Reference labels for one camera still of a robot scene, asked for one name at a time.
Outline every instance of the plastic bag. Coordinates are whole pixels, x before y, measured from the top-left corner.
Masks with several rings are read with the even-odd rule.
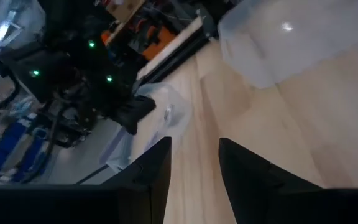
[[[136,95],[153,98],[156,109],[138,124],[137,135],[132,136],[121,128],[102,153],[99,162],[107,164],[116,173],[165,136],[172,137],[172,152],[175,152],[191,119],[190,103],[166,83],[141,86]]]
[[[38,0],[0,0],[0,49],[16,49],[36,40],[44,26],[45,12]]]

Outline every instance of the light wood surface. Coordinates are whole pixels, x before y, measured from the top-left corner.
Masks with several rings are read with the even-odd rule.
[[[222,61],[212,42],[165,82],[193,110],[173,154],[165,223],[235,223],[219,137],[322,187],[358,187],[358,45],[258,90]]]

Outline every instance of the transparent plastic container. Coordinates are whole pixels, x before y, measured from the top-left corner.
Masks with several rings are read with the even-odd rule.
[[[358,0],[243,0],[219,34],[224,61],[267,88],[358,44]]]
[[[191,119],[191,104],[166,83],[141,86],[137,95],[155,100],[156,109],[139,124],[132,136],[123,128],[114,133],[112,141],[102,152],[99,163],[107,164],[115,173],[125,169],[163,137],[172,137],[172,152],[177,150]]]

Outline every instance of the black electronic device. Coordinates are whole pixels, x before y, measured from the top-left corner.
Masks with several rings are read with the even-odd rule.
[[[103,9],[101,16],[99,5],[77,1],[41,5],[47,16],[45,36],[18,49],[4,49],[0,69],[9,67],[39,103],[56,99],[75,108],[75,122],[89,131],[95,125],[89,121],[103,116],[136,134],[137,123],[155,103],[134,96],[137,62],[118,67],[111,60],[100,36],[112,21],[104,16],[108,12]]]
[[[101,185],[0,187],[0,223],[162,224],[170,171],[171,138],[163,138]]]
[[[227,138],[219,160],[238,224],[358,223],[358,189],[322,189]]]

